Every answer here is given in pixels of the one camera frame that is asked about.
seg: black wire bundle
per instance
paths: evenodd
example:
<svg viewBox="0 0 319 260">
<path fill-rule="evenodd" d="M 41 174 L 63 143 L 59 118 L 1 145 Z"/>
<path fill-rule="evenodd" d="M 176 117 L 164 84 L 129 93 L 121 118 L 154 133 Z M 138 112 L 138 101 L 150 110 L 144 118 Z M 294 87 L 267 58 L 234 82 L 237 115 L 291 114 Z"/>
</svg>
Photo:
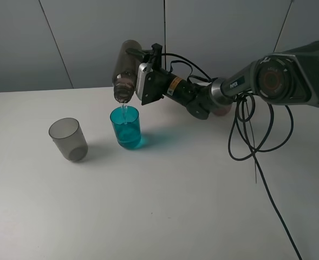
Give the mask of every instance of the black wire bundle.
<svg viewBox="0 0 319 260">
<path fill-rule="evenodd" d="M 249 112 L 249 108 L 248 108 L 248 104 L 247 104 L 247 97 L 249 97 L 251 99 L 251 112 Z M 274 210 L 276 211 L 276 214 L 278 215 L 282 225 L 283 225 L 283 228 L 290 240 L 290 243 L 291 245 L 293 246 L 294 250 L 295 250 L 295 253 L 298 257 L 299 260 L 302 260 L 302 257 L 295 245 L 295 242 L 293 241 L 293 238 L 291 237 L 291 234 L 287 228 L 287 225 L 285 224 L 273 198 L 272 198 L 272 195 L 270 193 L 270 190 L 269 190 L 269 187 L 268 187 L 268 184 L 266 183 L 266 180 L 265 180 L 265 177 L 264 177 L 264 173 L 263 173 L 263 170 L 258 162 L 258 159 L 256 157 L 256 153 L 257 152 L 261 152 L 261 153 L 266 153 L 266 152 L 271 152 L 271 151 L 274 151 L 276 149 L 279 149 L 280 147 L 282 147 L 288 140 L 289 138 L 291 137 L 292 133 L 293 133 L 293 129 L 294 129 L 294 119 L 293 119 L 293 115 L 289 109 L 288 106 L 285 106 L 287 111 L 288 111 L 288 114 L 289 114 L 289 117 L 290 117 L 290 131 L 289 131 L 289 134 L 288 136 L 285 138 L 285 140 L 279 144 L 278 146 L 274 147 L 274 148 L 271 148 L 271 149 L 261 149 L 261 147 L 263 146 L 263 144 L 265 143 L 265 141 L 267 140 L 267 138 L 269 137 L 270 135 L 270 132 L 271 132 L 271 129 L 272 129 L 272 125 L 274 124 L 274 117 L 275 117 L 275 114 L 274 114 L 274 109 L 272 107 L 271 104 L 268 104 L 269 106 L 269 110 L 270 110 L 270 123 L 269 123 L 269 126 L 268 126 L 268 130 L 264 136 L 264 138 L 262 139 L 262 141 L 260 142 L 260 144 L 255 147 L 254 145 L 252 146 L 250 144 L 250 140 L 249 140 L 249 137 L 248 137 L 248 133 L 247 133 L 247 128 L 246 128 L 246 123 L 249 122 L 250 124 L 250 127 L 251 127 L 251 132 L 252 132 L 252 136 L 253 136 L 253 129 L 252 129 L 252 124 L 250 122 L 252 116 L 254 115 L 254 112 L 255 112 L 255 109 L 256 109 L 256 103 L 255 103 L 255 98 L 254 96 L 251 94 L 251 93 L 248 93 L 248 92 L 245 92 L 245 93 L 241 93 L 239 95 L 237 95 L 236 97 L 236 110 L 235 110 L 235 117 L 234 117 L 234 121 L 233 121 L 233 125 L 231 127 L 231 130 L 230 130 L 230 135 L 229 135 L 229 140 L 228 140 L 228 152 L 229 152 L 229 155 L 232 159 L 236 160 L 236 161 L 244 161 L 244 160 L 247 160 L 251 157 L 253 157 L 254 161 L 255 161 L 255 164 L 259 170 L 259 174 L 261 175 L 261 179 L 263 181 L 263 184 L 264 184 L 264 187 L 265 187 L 265 190 L 266 190 L 266 193 L 270 199 L 270 202 L 271 202 L 271 205 L 272 207 L 274 208 Z M 245 105 L 246 105 L 246 109 L 247 109 L 247 113 L 248 113 L 248 116 L 247 118 L 245 117 Z M 243 129 L 243 132 L 240 128 L 240 125 L 239 125 L 239 122 L 242 123 L 242 129 Z M 247 144 L 249 150 L 250 150 L 250 154 L 245 156 L 245 157 L 242 157 L 242 158 L 236 158 L 232 152 L 231 152 L 231 138 L 232 138 L 232 135 L 233 135 L 233 132 L 234 132 L 234 129 L 235 129 L 235 126 L 237 127 L 238 129 L 238 132 L 241 136 L 241 138 L 244 140 L 244 142 Z"/>
</svg>

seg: blue liquid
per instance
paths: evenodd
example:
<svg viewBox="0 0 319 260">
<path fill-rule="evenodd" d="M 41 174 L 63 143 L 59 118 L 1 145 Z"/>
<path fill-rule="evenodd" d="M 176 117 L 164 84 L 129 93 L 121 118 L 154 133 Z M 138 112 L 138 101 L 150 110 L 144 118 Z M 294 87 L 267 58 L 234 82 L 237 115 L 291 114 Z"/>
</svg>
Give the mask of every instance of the blue liquid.
<svg viewBox="0 0 319 260">
<path fill-rule="evenodd" d="M 135 148 L 141 140 L 140 129 L 129 123 L 123 123 L 121 126 L 122 129 L 118 134 L 118 143 L 124 148 Z"/>
<path fill-rule="evenodd" d="M 141 140 L 139 112 L 128 106 L 116 108 L 111 113 L 111 121 L 118 143 L 127 149 L 136 148 Z"/>
</svg>

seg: cable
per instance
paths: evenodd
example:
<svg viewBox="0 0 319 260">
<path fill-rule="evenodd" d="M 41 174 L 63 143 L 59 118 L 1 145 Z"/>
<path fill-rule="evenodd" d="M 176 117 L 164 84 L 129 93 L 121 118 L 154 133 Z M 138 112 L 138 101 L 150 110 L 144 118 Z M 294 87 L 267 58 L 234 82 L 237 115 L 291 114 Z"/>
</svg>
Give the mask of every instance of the cable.
<svg viewBox="0 0 319 260">
<path fill-rule="evenodd" d="M 247 97 L 250 97 L 251 99 L 251 102 L 252 102 L 252 107 L 251 107 L 251 113 L 249 113 L 249 110 L 248 110 L 248 106 L 247 106 Z M 269 123 L 269 127 L 268 127 L 268 131 L 266 132 L 262 142 L 258 145 L 257 148 L 255 148 L 255 145 L 251 146 L 250 144 L 250 140 L 248 138 L 248 133 L 247 133 L 247 128 L 246 128 L 246 123 L 249 122 L 254 114 L 254 110 L 255 110 L 255 102 L 254 102 L 254 97 L 252 96 L 252 94 L 250 93 L 241 93 L 239 95 L 237 95 L 236 97 L 236 110 L 235 110 L 235 117 L 234 117 L 234 122 L 233 122 L 233 125 L 231 127 L 231 130 L 230 130 L 230 135 L 229 135 L 229 140 L 228 140 L 228 152 L 229 152 L 229 155 L 231 158 L 233 158 L 234 160 L 237 160 L 237 161 L 243 161 L 243 160 L 246 160 L 248 159 L 249 157 L 253 157 L 254 161 L 255 161 L 255 164 L 259 170 L 259 174 L 261 175 L 261 179 L 263 181 L 263 184 L 264 184 L 264 187 L 265 187 L 265 190 L 266 190 L 266 193 L 270 199 L 270 202 L 271 202 L 271 205 L 272 207 L 274 208 L 278 218 L 280 219 L 281 223 L 282 223 L 282 226 L 289 238 L 289 241 L 292 245 L 292 247 L 294 248 L 295 250 L 295 253 L 298 257 L 299 260 L 302 260 L 302 257 L 298 251 L 298 248 L 296 247 L 296 244 L 295 242 L 293 241 L 293 238 L 287 228 L 287 225 L 285 224 L 283 218 L 282 218 L 282 215 L 281 213 L 279 212 L 275 202 L 274 202 L 274 199 L 272 198 L 272 195 L 270 193 L 270 190 L 269 190 L 269 187 L 268 187 L 268 184 L 266 183 L 266 180 L 265 180 L 265 177 L 264 177 L 264 173 L 263 173 L 263 170 L 258 162 L 258 159 L 256 157 L 256 153 L 257 152 L 270 152 L 270 151 L 274 151 L 280 147 L 282 147 L 290 138 L 291 134 L 292 134 L 292 130 L 294 128 L 294 120 L 293 120 L 293 116 L 292 116 L 292 113 L 289 109 L 289 107 L 286 106 L 287 110 L 288 110 L 288 113 L 289 113 L 289 116 L 290 116 L 290 120 L 291 120 L 291 130 L 289 132 L 289 135 L 287 136 L 287 138 L 278 146 L 272 148 L 272 149 L 267 149 L 267 150 L 261 150 L 261 146 L 265 143 L 266 139 L 268 138 L 270 132 L 271 132 L 271 128 L 272 128 L 272 125 L 274 123 L 274 110 L 272 109 L 272 105 L 268 104 L 269 105 L 269 110 L 270 110 L 270 123 Z M 247 107 L 247 111 L 248 111 L 248 117 L 246 118 L 245 117 L 245 109 L 244 109 L 244 105 L 246 104 L 246 107 Z M 242 109 L 242 114 L 240 116 L 240 111 L 239 111 L 239 107 L 240 105 L 242 105 L 241 109 Z M 242 131 L 240 129 L 240 126 L 239 126 L 239 123 L 238 121 L 240 121 L 242 123 L 242 126 L 243 126 L 243 132 L 244 132 L 244 136 L 242 135 Z M 249 150 L 250 150 L 250 154 L 246 157 L 243 157 L 243 158 L 236 158 L 232 155 L 231 153 L 231 149 L 230 149 L 230 145 L 231 145 L 231 137 L 233 135 L 233 131 L 234 131 L 234 128 L 235 126 L 237 126 L 238 128 L 238 131 L 240 133 L 240 135 L 242 136 L 243 140 L 245 141 L 245 143 L 247 144 Z"/>
<path fill-rule="evenodd" d="M 181 60 L 171 61 L 171 62 L 170 62 L 170 70 L 168 71 L 169 73 L 172 73 L 172 72 L 174 71 L 174 68 L 172 67 L 172 64 L 175 64 L 175 63 L 182 63 L 182 64 L 188 66 L 188 67 L 191 69 L 191 72 L 190 72 L 190 74 L 188 75 L 188 77 L 187 77 L 187 79 L 186 79 L 186 81 L 187 81 L 188 83 L 193 83 L 193 82 L 191 81 L 191 79 L 196 79 L 196 80 L 199 80 L 199 81 L 201 81 L 201 82 L 211 82 L 211 80 L 205 79 L 205 78 L 200 77 L 200 76 L 193 75 L 193 74 L 192 74 L 192 73 L 193 73 L 193 67 L 192 67 L 192 65 L 191 65 L 190 63 L 188 63 L 188 62 L 186 62 L 186 61 L 181 61 Z"/>
<path fill-rule="evenodd" d="M 195 63 L 193 63 L 192 61 L 190 61 L 187 58 L 184 58 L 184 57 L 177 55 L 177 54 L 174 54 L 174 53 L 162 53 L 161 56 L 172 56 L 172 57 L 176 57 L 176 58 L 179 58 L 181 60 L 184 60 L 184 61 L 188 62 L 189 64 L 191 64 L 193 67 L 195 67 L 198 71 L 200 71 L 205 77 L 207 77 L 207 79 L 209 81 L 211 80 L 211 78 L 202 69 L 200 69 Z"/>
<path fill-rule="evenodd" d="M 249 111 L 249 109 L 248 109 L 248 104 L 247 104 L 247 102 L 246 102 L 246 108 L 247 108 L 247 115 L 250 116 L 250 111 Z M 250 120 L 248 123 L 250 124 L 250 127 L 251 127 L 253 147 L 256 147 L 255 134 L 254 134 L 254 132 L 253 132 L 253 127 L 252 127 L 251 120 Z M 256 162 L 255 162 L 255 179 L 256 179 L 256 184 L 257 184 L 257 164 L 256 164 Z"/>
</svg>

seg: transparent plastic cup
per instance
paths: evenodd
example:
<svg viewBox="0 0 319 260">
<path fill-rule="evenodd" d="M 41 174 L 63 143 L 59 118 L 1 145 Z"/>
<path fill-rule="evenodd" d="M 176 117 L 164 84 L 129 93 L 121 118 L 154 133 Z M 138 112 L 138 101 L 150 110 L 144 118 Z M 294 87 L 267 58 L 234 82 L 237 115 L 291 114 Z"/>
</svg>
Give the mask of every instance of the transparent plastic cup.
<svg viewBox="0 0 319 260">
<path fill-rule="evenodd" d="M 139 112 L 135 107 L 128 106 L 126 116 L 118 107 L 110 115 L 117 142 L 124 148 L 133 149 L 141 141 Z"/>
<path fill-rule="evenodd" d="M 79 161 L 86 156 L 88 145 L 76 119 L 63 118 L 54 122 L 49 135 L 67 160 Z"/>
</svg>

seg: water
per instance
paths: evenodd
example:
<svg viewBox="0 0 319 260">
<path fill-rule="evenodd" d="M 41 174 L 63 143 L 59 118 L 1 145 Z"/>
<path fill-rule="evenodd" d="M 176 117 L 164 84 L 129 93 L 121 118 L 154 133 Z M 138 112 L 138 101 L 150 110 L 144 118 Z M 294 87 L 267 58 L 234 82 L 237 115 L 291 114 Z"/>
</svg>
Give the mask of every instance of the water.
<svg viewBox="0 0 319 260">
<path fill-rule="evenodd" d="M 125 121 L 125 125 L 127 124 L 127 108 L 128 108 L 127 104 L 125 103 L 121 104 L 122 116 Z"/>
<path fill-rule="evenodd" d="M 141 140 L 139 126 L 132 123 L 123 123 L 122 126 L 118 138 L 120 145 L 125 148 L 134 148 Z"/>
</svg>

